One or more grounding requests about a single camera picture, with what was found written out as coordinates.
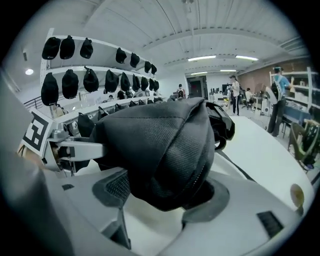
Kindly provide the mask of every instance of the person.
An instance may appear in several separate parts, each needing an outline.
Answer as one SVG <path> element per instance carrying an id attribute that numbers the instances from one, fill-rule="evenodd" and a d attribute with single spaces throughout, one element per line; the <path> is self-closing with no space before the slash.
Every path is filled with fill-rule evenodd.
<path id="1" fill-rule="evenodd" d="M 240 84 L 235 75 L 230 76 L 230 81 L 232 83 L 232 91 L 233 91 L 233 96 L 232 96 L 233 114 L 235 115 L 237 110 L 237 115 L 239 116 Z"/>
<path id="2" fill-rule="evenodd" d="M 246 102 L 253 104 L 254 100 L 251 98 L 252 96 L 253 96 L 253 93 L 250 91 L 250 88 L 247 88 L 245 92 Z"/>
<path id="3" fill-rule="evenodd" d="M 272 134 L 272 136 L 277 137 L 279 135 L 279 128 L 282 123 L 282 118 L 285 112 L 286 87 L 292 88 L 292 85 L 295 79 L 291 77 L 291 83 L 290 83 L 288 79 L 282 75 L 284 69 L 280 66 L 274 67 L 273 70 L 275 73 L 275 76 L 273 77 L 273 82 L 279 88 L 279 93 L 281 94 L 281 100 L 279 100 L 277 104 L 273 105 L 273 110 L 272 110 L 267 132 Z"/>
<path id="4" fill-rule="evenodd" d="M 111 102 L 114 100 L 114 97 L 112 95 L 109 95 L 109 98 L 106 100 L 106 102 Z"/>
<path id="5" fill-rule="evenodd" d="M 186 91 L 182 88 L 182 84 L 179 84 L 178 90 L 176 90 L 176 94 L 178 96 L 178 99 L 185 99 L 186 98 Z"/>

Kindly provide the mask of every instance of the door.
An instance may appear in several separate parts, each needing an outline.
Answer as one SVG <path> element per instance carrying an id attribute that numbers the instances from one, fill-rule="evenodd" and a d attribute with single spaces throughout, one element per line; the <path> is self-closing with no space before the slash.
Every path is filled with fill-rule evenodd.
<path id="1" fill-rule="evenodd" d="M 196 81 L 190 81 L 190 98 L 194 97 L 202 97 L 202 88 L 201 88 L 201 81 L 196 80 Z"/>

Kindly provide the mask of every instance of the chair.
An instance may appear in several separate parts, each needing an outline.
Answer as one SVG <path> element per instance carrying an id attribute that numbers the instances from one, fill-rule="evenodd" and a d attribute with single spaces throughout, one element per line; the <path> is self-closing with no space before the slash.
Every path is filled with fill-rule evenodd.
<path id="1" fill-rule="evenodd" d="M 302 149 L 302 140 L 299 140 L 299 135 L 303 138 L 306 135 L 306 130 L 298 123 L 291 123 L 288 151 L 290 145 L 292 145 L 294 148 L 294 158 L 298 161 L 301 167 L 304 167 L 302 163 L 312 153 L 314 143 L 312 143 L 312 145 L 307 149 L 307 151 L 304 151 Z"/>
<path id="2" fill-rule="evenodd" d="M 242 99 L 242 101 L 243 101 L 243 106 L 242 106 L 242 109 L 243 108 L 246 108 L 247 110 L 250 108 L 252 108 L 252 104 L 250 104 L 248 101 L 247 101 L 247 97 L 246 97 L 246 94 L 244 93 L 243 94 L 243 99 Z"/>

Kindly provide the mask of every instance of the floor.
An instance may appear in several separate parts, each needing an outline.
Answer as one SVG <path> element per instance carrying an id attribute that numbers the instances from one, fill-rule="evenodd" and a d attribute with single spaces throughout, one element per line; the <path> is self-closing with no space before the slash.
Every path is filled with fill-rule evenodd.
<path id="1" fill-rule="evenodd" d="M 232 110 L 228 110 L 228 114 L 232 115 Z M 239 106 L 239 115 L 245 116 L 249 119 L 251 119 L 253 122 L 255 122 L 260 127 L 266 129 L 269 123 L 269 118 L 267 115 L 256 115 L 255 111 L 252 111 L 251 109 L 242 108 L 242 106 Z M 290 134 L 290 127 L 283 128 L 283 125 L 280 126 L 280 133 L 278 137 L 275 137 L 275 139 L 283 145 L 286 149 L 288 149 L 289 144 L 289 134 Z M 318 190 L 320 185 L 320 178 L 317 178 L 317 176 L 320 175 L 320 158 L 317 160 L 317 162 L 314 165 L 314 169 L 311 169 L 309 171 L 303 170 L 307 177 L 309 178 L 310 182 L 312 182 L 313 187 L 315 190 Z"/>

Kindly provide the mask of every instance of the white table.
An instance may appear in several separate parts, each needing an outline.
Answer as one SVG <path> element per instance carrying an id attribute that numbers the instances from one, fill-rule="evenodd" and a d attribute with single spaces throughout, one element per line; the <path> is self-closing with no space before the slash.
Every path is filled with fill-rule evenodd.
<path id="1" fill-rule="evenodd" d="M 265 187 L 293 210 L 290 188 L 293 184 L 304 193 L 304 213 L 310 208 L 315 192 L 302 168 L 271 134 L 244 116 L 232 116 L 235 134 L 223 152 L 257 183 Z"/>

